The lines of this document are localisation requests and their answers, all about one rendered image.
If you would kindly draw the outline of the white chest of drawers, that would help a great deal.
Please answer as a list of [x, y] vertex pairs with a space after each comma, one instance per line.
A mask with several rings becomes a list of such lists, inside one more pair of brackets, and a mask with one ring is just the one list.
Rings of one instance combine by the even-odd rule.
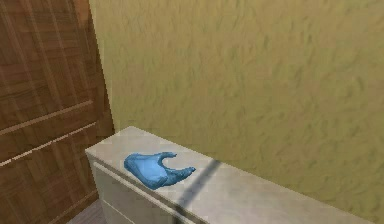
[[[132, 153], [174, 152], [187, 179], [151, 190], [124, 168]], [[130, 126], [86, 150], [108, 224], [373, 224]]]

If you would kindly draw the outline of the blue crumpled cloth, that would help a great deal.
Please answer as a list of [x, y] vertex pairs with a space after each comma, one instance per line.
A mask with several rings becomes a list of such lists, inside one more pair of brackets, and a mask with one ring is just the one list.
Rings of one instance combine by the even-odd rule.
[[147, 188], [156, 190], [181, 182], [195, 171], [194, 167], [172, 169], [163, 164], [164, 159], [176, 156], [177, 154], [173, 152], [161, 152], [152, 155], [133, 153], [125, 158], [124, 168]]

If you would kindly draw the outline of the brown wooden room door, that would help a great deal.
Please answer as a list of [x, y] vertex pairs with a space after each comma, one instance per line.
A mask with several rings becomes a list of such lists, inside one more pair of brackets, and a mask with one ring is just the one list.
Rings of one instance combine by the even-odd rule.
[[0, 224], [94, 202], [86, 148], [114, 132], [90, 0], [0, 0]]

